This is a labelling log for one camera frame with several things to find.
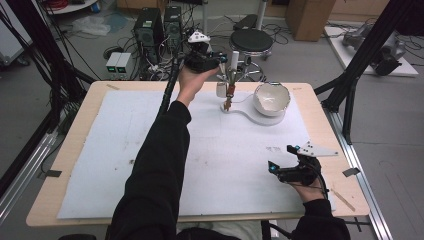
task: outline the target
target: person's arm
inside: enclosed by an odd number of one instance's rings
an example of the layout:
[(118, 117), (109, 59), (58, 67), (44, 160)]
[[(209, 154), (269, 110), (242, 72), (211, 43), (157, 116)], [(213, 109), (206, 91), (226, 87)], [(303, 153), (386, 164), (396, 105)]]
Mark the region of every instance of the person's arm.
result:
[(305, 206), (305, 215), (300, 218), (292, 232), (293, 240), (349, 240), (350, 234), (344, 220), (331, 214), (330, 201), (324, 198), (321, 185), (316, 179), (310, 186), (292, 184)]
[(216, 70), (195, 74), (183, 68), (180, 92), (159, 116), (141, 147), (110, 226), (110, 239), (174, 239), (191, 121), (187, 109)]

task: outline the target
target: black stool seat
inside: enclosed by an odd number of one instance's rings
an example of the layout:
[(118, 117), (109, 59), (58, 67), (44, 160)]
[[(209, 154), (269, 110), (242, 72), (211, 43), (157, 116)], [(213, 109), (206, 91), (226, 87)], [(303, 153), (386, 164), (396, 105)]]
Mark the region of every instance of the black stool seat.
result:
[(240, 29), (230, 37), (235, 49), (245, 52), (264, 52), (272, 46), (272, 38), (264, 31), (257, 29)]

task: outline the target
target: wooden table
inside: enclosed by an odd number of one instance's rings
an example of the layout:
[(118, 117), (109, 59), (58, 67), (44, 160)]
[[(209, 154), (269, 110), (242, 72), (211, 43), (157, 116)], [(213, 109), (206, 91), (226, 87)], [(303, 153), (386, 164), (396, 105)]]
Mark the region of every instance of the wooden table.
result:
[[(34, 205), (27, 217), (27, 224), (33, 227), (110, 224), (111, 219), (57, 219), (61, 208), (67, 184), (75, 162), (84, 146), (91, 125), (96, 118), (107, 91), (141, 90), (162, 91), (166, 82), (117, 82), (99, 81), (91, 85), (90, 90), (72, 124), (71, 129), (52, 166), (53, 170), (60, 170), (59, 178), (46, 178)], [(354, 176), (345, 177), (343, 171), (349, 169), (346, 157), (334, 135), (334, 132), (321, 108), (312, 87), (305, 83), (283, 83), (294, 94), (303, 121), (308, 130), (311, 141), (319, 146), (334, 149), (340, 154), (336, 157), (320, 157), (320, 163), (326, 174), (327, 188), (334, 195), (336, 210), (334, 216), (365, 216), (369, 207), (361, 188)], [(253, 91), (258, 83), (237, 83), (237, 90)], [(214, 91), (216, 82), (206, 82), (202, 91)], [(253, 220), (253, 219), (281, 219), (299, 218), (299, 214), (268, 213), (254, 215), (220, 215), (203, 217), (180, 217), (180, 222), (192, 221), (223, 221), (223, 220)]]

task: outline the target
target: black jacket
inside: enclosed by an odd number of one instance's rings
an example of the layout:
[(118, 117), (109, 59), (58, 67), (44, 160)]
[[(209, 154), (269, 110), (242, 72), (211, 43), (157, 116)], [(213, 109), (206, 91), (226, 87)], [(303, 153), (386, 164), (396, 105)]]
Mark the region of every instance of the black jacket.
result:
[[(115, 209), (110, 239), (176, 239), (190, 121), (188, 109), (175, 101), (153, 123)], [(344, 221), (331, 215), (328, 200), (304, 205), (293, 239), (350, 239)]]

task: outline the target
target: white ceramic bowl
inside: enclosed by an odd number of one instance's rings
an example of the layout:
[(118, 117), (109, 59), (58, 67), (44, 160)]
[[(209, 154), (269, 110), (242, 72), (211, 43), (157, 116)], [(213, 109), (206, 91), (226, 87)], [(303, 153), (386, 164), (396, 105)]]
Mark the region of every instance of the white ceramic bowl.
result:
[(256, 110), (268, 117), (284, 116), (289, 103), (289, 90), (281, 83), (264, 83), (259, 85), (253, 94)]

